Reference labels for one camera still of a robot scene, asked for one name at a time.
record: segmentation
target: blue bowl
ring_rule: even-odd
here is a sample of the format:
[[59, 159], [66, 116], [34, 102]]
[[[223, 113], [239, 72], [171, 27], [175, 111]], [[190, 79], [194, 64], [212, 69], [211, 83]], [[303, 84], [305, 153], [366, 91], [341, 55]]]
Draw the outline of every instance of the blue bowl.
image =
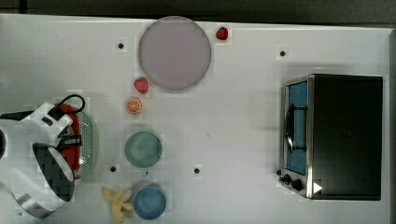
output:
[[134, 197], [134, 211], [145, 220], [160, 217], [165, 211], [166, 196], [161, 187], [147, 186]]

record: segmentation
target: purple plate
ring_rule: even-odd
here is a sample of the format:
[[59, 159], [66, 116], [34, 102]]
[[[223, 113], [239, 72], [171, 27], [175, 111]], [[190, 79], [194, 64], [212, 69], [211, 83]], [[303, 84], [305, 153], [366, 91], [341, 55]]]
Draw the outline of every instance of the purple plate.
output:
[[201, 80], [211, 58], [204, 30], [183, 17], [165, 17], [151, 24], [138, 53], [148, 79], [171, 91], [187, 89]]

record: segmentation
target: strawberry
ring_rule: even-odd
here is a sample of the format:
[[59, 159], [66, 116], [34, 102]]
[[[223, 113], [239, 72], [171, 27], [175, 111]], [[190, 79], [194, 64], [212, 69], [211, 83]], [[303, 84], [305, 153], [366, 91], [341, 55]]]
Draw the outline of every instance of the strawberry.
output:
[[134, 81], [134, 87], [142, 94], [146, 94], [149, 91], [149, 83], [145, 77], [140, 77]]
[[216, 37], [219, 40], [226, 40], [228, 38], [228, 29], [225, 27], [219, 28], [218, 31], [216, 32]]

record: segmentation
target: toaster oven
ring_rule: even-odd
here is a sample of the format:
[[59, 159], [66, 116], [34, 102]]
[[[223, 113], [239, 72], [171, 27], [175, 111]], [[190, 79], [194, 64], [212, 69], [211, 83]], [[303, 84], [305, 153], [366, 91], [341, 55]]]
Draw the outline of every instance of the toaster oven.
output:
[[285, 83], [281, 184], [314, 200], [380, 200], [382, 95], [382, 77], [314, 74]]

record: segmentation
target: oven door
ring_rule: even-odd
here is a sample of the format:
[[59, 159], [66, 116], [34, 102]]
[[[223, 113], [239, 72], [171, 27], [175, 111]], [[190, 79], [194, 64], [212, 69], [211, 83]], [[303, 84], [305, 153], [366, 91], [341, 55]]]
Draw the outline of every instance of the oven door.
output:
[[308, 184], [309, 86], [307, 77], [287, 82], [283, 92], [282, 185], [310, 198]]

